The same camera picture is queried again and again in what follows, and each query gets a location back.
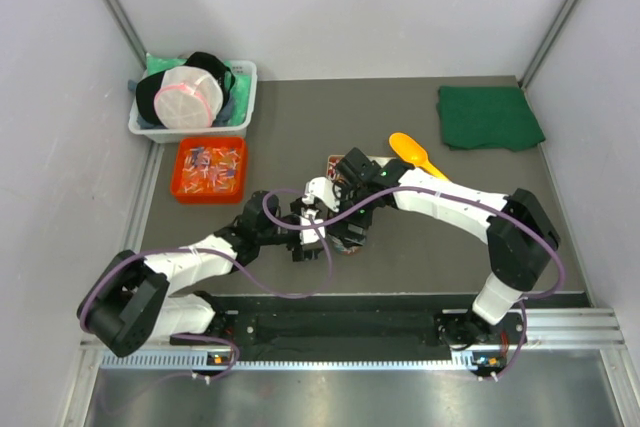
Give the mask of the tan candy box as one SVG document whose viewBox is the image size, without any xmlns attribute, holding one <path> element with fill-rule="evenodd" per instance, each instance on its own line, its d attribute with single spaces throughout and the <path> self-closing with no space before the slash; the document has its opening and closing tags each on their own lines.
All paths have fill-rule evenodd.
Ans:
<svg viewBox="0 0 640 427">
<path fill-rule="evenodd" d="M 337 164 L 344 158 L 343 155 L 331 155 L 328 157 L 327 161 L 327 169 L 326 169 L 326 177 L 332 181 L 338 180 L 341 178 L 337 170 Z M 370 161 L 374 161 L 380 166 L 385 166 L 392 157 L 382 157 L 382 156 L 369 156 L 368 159 Z"/>
</svg>

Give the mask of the clear plastic cup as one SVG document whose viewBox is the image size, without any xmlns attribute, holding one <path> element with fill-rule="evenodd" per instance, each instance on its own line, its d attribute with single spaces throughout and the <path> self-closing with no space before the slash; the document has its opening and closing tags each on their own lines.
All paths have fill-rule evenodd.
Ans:
<svg viewBox="0 0 640 427">
<path fill-rule="evenodd" d="M 353 244 L 353 243 L 341 240 L 337 237 L 332 237 L 331 242 L 334 250 L 341 255 L 347 255 L 347 256 L 355 255 L 359 253 L 363 248 L 362 245 Z"/>
</svg>

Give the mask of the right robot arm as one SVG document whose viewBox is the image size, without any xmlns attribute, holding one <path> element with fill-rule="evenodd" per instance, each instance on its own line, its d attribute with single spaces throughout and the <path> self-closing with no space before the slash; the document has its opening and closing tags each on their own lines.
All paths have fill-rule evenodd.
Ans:
<svg viewBox="0 0 640 427">
<path fill-rule="evenodd" d="M 466 348 L 487 343 L 504 327 L 511 307 L 533 290 L 560 246 L 560 236 L 537 197 L 517 189 L 513 194 L 486 193 L 441 180 L 392 158 L 385 164 L 357 148 L 334 165 L 330 179 L 339 212 L 345 219 L 327 230 L 345 253 L 366 241 L 373 212 L 381 207 L 418 213 L 459 228 L 488 248 L 491 273 L 469 310 L 442 320 L 441 339 Z"/>
</svg>

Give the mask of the yellow plastic scoop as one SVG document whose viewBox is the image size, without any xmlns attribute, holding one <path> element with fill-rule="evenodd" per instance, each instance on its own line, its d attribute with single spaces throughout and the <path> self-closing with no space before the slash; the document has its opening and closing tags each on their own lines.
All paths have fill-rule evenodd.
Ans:
<svg viewBox="0 0 640 427">
<path fill-rule="evenodd" d="M 393 152 L 403 161 L 424 170 L 433 177 L 445 181 L 449 180 L 431 163 L 428 152 L 408 134 L 394 132 L 389 136 L 388 142 Z"/>
</svg>

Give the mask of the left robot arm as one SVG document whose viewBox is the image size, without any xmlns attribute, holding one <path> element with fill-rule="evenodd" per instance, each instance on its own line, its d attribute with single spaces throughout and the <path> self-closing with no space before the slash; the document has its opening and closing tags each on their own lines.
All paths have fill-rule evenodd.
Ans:
<svg viewBox="0 0 640 427">
<path fill-rule="evenodd" d="M 221 310 L 201 294 L 185 289 L 209 278 L 242 271 L 265 246 L 285 246 L 297 260 L 326 242 L 322 211 L 334 201 L 305 193 L 281 216 L 279 199 L 259 191 L 229 224 L 193 244 L 167 250 L 117 253 L 81 301 L 81 329 L 96 336 L 114 355 L 127 357 L 147 341 L 199 337 L 216 343 L 226 334 Z"/>
</svg>

